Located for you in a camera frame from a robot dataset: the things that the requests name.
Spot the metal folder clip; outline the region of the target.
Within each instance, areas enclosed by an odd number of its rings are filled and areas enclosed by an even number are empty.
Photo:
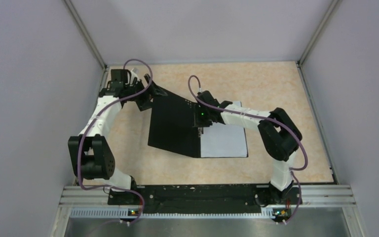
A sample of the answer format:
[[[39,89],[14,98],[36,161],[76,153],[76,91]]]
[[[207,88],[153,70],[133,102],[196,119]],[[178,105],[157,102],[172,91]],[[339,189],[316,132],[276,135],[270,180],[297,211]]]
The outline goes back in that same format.
[[[203,133],[204,133],[204,128],[203,128],[203,127],[199,127],[199,128],[197,129],[198,137],[201,137]]]

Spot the white paper stack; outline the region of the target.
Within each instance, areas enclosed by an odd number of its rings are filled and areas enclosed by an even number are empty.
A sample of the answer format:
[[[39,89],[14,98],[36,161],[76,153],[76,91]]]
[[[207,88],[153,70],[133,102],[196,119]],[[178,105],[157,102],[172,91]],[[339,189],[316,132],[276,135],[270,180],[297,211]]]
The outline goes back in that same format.
[[[245,129],[237,125],[213,123],[202,129],[201,158],[247,158],[248,147]]]

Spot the black file folder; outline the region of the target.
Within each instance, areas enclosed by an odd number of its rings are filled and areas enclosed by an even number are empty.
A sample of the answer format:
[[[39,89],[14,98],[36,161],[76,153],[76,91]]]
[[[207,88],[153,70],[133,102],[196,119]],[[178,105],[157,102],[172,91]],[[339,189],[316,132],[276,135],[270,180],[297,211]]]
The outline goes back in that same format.
[[[148,145],[191,158],[200,157],[200,137],[194,126],[194,105],[166,90],[167,96],[152,103]]]

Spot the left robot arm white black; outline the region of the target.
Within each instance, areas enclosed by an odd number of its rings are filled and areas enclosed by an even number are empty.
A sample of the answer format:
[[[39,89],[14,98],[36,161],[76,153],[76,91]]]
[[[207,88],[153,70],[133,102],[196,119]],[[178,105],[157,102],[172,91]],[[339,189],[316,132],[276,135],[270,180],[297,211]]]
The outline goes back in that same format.
[[[134,179],[116,167],[107,137],[125,103],[135,102],[138,109],[144,111],[152,107],[153,98],[165,95],[166,92],[153,82],[152,72],[141,79],[136,69],[111,70],[111,80],[100,90],[87,125],[78,135],[68,139],[73,172],[84,190],[91,189],[91,186],[84,186],[84,180],[97,180],[103,187],[119,190],[126,204],[136,202],[139,194],[132,187]]]

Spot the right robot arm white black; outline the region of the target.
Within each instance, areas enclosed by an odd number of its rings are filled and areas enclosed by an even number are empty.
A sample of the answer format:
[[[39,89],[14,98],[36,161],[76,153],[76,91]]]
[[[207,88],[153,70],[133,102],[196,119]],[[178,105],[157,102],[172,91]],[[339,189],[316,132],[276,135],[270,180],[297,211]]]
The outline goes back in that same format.
[[[206,90],[195,95],[197,101],[196,125],[206,127],[212,123],[236,125],[258,131],[266,152],[273,158],[273,172],[269,196],[275,203],[283,203],[290,196],[288,187],[293,182],[291,170],[303,138],[300,130],[282,108],[257,111],[230,101],[221,103]]]

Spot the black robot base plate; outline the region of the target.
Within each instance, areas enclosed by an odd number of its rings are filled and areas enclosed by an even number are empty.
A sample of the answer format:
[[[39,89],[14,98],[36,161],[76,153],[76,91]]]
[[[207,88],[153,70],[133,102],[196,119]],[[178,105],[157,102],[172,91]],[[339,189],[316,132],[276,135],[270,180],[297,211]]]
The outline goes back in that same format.
[[[109,205],[140,205],[144,214],[258,214],[303,202],[298,187],[280,192],[270,184],[146,185],[108,195]]]

